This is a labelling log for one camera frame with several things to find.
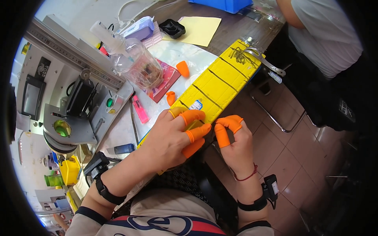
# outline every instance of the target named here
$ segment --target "person's shirt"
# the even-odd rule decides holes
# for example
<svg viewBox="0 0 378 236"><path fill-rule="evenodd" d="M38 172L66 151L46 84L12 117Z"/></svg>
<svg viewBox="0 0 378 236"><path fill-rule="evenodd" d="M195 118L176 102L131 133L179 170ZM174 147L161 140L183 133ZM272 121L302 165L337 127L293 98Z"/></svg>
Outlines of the person's shirt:
<svg viewBox="0 0 378 236"><path fill-rule="evenodd" d="M156 189L137 196L131 216L107 221L97 212L79 207L66 236L218 236L226 235L215 222L213 209L190 194ZM267 221L246 225L239 236L274 236Z"/></svg>
<svg viewBox="0 0 378 236"><path fill-rule="evenodd" d="M289 38L328 78L352 66L363 48L352 24L335 0L291 0L305 29L289 26Z"/></svg>

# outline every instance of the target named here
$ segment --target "black wristband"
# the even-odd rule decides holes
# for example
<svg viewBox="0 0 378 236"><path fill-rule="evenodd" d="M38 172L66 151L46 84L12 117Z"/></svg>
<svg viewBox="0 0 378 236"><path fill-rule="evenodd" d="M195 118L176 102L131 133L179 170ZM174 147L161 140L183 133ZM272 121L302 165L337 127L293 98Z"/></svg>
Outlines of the black wristband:
<svg viewBox="0 0 378 236"><path fill-rule="evenodd" d="M114 196L113 194L111 194L108 191L108 188L102 183L101 177L97 178L97 180L96 180L96 188L97 188L98 193L103 198L105 198L109 202L111 202L113 204L116 204L116 205L122 204L125 201L126 197L127 197L127 195L123 196L123 197L117 197L117 196Z"/></svg>
<svg viewBox="0 0 378 236"><path fill-rule="evenodd" d="M237 205L240 209L243 211L260 211L262 210L266 205L268 204L266 198L264 195L262 195L259 199L257 199L253 204L251 205L245 205L243 203L240 203L237 201Z"/></svg>

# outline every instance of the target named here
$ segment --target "green container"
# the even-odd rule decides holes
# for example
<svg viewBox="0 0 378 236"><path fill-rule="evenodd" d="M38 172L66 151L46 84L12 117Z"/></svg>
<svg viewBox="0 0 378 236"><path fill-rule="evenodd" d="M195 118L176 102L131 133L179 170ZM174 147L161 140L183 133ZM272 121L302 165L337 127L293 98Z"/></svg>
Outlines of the green container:
<svg viewBox="0 0 378 236"><path fill-rule="evenodd" d="M64 185L61 174L45 175L45 181L48 187Z"/></svg>

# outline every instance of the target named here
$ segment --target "red string bracelet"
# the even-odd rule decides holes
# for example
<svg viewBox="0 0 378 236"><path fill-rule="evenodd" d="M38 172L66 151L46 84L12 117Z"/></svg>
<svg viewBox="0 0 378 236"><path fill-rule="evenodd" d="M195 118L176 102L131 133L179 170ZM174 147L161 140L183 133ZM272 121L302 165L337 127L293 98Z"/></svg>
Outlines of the red string bracelet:
<svg viewBox="0 0 378 236"><path fill-rule="evenodd" d="M252 177L252 175L256 174L256 173L257 173L257 165L255 165L255 163L253 163L253 165L255 166L255 169L254 169L253 173L252 173L250 176L248 176L248 177L245 178L245 179L238 179L238 178L236 177L236 174L234 173L234 177L235 177L235 179L236 179L237 181L244 181L244 180L249 179L250 177Z"/></svg>

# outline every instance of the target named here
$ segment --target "handwritten scribble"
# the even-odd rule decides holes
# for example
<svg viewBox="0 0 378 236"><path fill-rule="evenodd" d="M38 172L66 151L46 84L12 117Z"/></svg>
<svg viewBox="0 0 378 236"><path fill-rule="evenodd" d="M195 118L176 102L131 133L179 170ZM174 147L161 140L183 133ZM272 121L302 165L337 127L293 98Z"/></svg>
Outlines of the handwritten scribble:
<svg viewBox="0 0 378 236"><path fill-rule="evenodd" d="M237 48L231 48L232 52L228 56L229 58L235 58L237 63L245 64L246 62L251 63L251 65L256 69L257 64L249 59L243 52L243 50L240 47Z"/></svg>

